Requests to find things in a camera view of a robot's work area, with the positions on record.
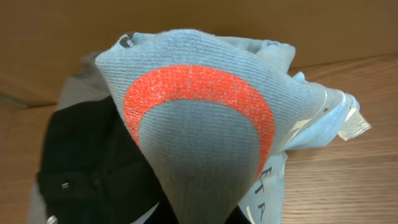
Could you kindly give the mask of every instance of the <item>black lettering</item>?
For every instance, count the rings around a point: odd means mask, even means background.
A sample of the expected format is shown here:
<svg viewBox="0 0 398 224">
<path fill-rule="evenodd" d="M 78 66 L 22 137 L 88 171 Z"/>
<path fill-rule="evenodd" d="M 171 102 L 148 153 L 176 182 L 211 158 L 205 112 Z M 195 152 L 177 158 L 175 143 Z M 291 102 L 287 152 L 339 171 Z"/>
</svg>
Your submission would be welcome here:
<svg viewBox="0 0 398 224">
<path fill-rule="evenodd" d="M 124 47 L 124 48 L 129 48 L 129 47 L 131 47 L 131 46 L 127 43 L 127 41 L 128 41 L 129 39 L 130 39 L 129 37 L 123 37 L 123 38 L 119 41 L 119 44 L 120 44 L 122 47 Z"/>
<path fill-rule="evenodd" d="M 264 175 L 264 177 L 266 177 L 268 174 L 271 173 L 271 171 L 272 171 L 272 167 L 270 167 L 270 168 L 268 168 L 268 169 L 262 171 L 261 174 L 260 174 L 259 179 L 263 178 L 263 175 Z"/>
<path fill-rule="evenodd" d="M 262 221 L 262 214 L 264 213 L 264 211 L 266 210 L 266 204 L 262 203 L 261 205 L 259 205 L 259 208 L 261 208 L 261 217 L 260 217 L 260 221 Z"/>
<path fill-rule="evenodd" d="M 264 192 L 264 185 L 262 184 L 262 180 L 260 180 L 261 182 L 261 186 L 259 188 L 257 188 L 257 190 L 254 192 L 255 194 L 257 194 L 261 189 Z"/>
</svg>

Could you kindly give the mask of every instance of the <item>gray fabric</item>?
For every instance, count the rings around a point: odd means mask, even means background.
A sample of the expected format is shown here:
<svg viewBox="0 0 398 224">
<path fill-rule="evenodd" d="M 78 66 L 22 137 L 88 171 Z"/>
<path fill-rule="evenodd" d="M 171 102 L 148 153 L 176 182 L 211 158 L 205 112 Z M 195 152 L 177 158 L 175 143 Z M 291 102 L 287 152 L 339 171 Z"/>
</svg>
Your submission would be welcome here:
<svg viewBox="0 0 398 224">
<path fill-rule="evenodd" d="M 39 186 L 37 181 L 33 183 L 32 189 L 30 190 L 30 205 L 27 216 L 28 224 L 44 224 L 47 221 L 45 214 L 45 203 L 39 192 Z"/>
<path fill-rule="evenodd" d="M 225 214 L 229 215 L 243 196 L 235 192 L 245 193 L 256 178 L 257 132 L 234 109 L 204 101 L 171 101 L 148 111 L 140 130 L 140 148 L 146 150 L 146 159 L 156 164 L 157 176 L 168 198 L 174 199 L 180 223 L 206 223 L 201 222 L 206 220 L 203 217 L 223 223 Z M 209 211 L 204 204 L 217 209 Z"/>
<path fill-rule="evenodd" d="M 77 103 L 102 100 L 109 96 L 108 86 L 94 63 L 98 54 L 99 52 L 94 52 L 83 57 L 81 60 L 83 70 L 67 78 L 58 101 L 57 110 Z"/>
</svg>

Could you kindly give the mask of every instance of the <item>sock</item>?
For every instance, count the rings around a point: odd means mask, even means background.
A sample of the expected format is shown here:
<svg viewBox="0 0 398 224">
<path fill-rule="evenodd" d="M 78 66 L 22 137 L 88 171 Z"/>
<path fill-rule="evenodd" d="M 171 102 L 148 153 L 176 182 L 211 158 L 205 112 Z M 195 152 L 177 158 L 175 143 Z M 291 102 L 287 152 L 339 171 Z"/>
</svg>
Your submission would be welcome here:
<svg viewBox="0 0 398 224">
<path fill-rule="evenodd" d="M 272 156 L 283 183 L 286 144 L 335 108 L 333 127 L 342 127 L 353 97 L 289 77 L 293 56 L 278 42 L 171 30 L 124 35 L 96 58 L 180 223 L 223 223 L 274 176 L 266 166 Z M 325 132 L 322 144 L 337 131 Z M 280 220 L 279 210 L 263 223 Z M 262 222 L 265 206 L 257 211 Z"/>
<path fill-rule="evenodd" d="M 301 72 L 293 78 L 308 83 Z M 332 136 L 337 134 L 344 140 L 362 134 L 370 128 L 370 125 L 358 110 L 359 103 L 356 99 L 351 95 L 344 95 L 337 107 L 325 113 L 311 125 L 301 127 L 300 134 L 295 135 L 279 151 L 269 155 L 259 180 L 239 202 L 239 207 L 245 211 L 246 218 L 252 223 L 280 224 L 284 199 L 285 162 L 287 160 L 285 151 L 323 147 L 330 142 Z"/>
</svg>

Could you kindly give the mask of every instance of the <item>wooden table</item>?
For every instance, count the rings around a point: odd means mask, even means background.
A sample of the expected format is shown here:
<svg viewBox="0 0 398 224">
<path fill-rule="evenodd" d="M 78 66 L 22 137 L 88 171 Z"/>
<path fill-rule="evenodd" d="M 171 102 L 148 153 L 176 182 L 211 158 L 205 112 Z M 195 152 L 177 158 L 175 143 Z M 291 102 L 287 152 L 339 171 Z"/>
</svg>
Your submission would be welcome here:
<svg viewBox="0 0 398 224">
<path fill-rule="evenodd" d="M 398 55 L 301 71 L 352 93 L 373 128 L 347 142 L 337 137 L 321 149 L 288 152 L 282 223 L 398 223 Z"/>
<path fill-rule="evenodd" d="M 352 93 L 373 128 L 348 142 L 336 138 L 322 149 L 289 152 L 283 223 L 398 223 L 398 55 L 301 71 L 310 81 Z M 19 111 L 0 143 L 0 223 L 25 224 L 53 111 Z"/>
</svg>

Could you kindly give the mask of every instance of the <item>wooden surface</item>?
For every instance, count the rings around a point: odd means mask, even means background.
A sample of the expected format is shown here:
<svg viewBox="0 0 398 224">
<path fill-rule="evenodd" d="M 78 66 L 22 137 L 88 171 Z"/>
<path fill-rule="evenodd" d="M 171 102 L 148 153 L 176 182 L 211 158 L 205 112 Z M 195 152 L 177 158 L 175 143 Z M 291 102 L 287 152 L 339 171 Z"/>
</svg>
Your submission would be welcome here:
<svg viewBox="0 0 398 224">
<path fill-rule="evenodd" d="M 373 128 L 348 142 L 289 152 L 283 223 L 398 223 L 398 55 L 301 70 L 310 81 L 356 96 Z M 25 224 L 53 110 L 18 111 L 0 142 L 0 223 Z"/>
<path fill-rule="evenodd" d="M 19 108 L 16 106 L 0 101 L 0 142 L 3 141 L 4 135 L 18 110 Z"/>
<path fill-rule="evenodd" d="M 398 55 L 301 70 L 352 93 L 373 128 L 288 153 L 282 223 L 398 223 Z"/>
<path fill-rule="evenodd" d="M 53 106 L 19 110 L 0 141 L 0 223 L 25 224 L 30 188 L 39 169 L 47 121 Z"/>
<path fill-rule="evenodd" d="M 396 0 L 4 0 L 0 94 L 28 105 L 57 101 L 82 56 L 131 31 L 196 28 L 297 48 L 293 66 L 398 52 Z"/>
</svg>

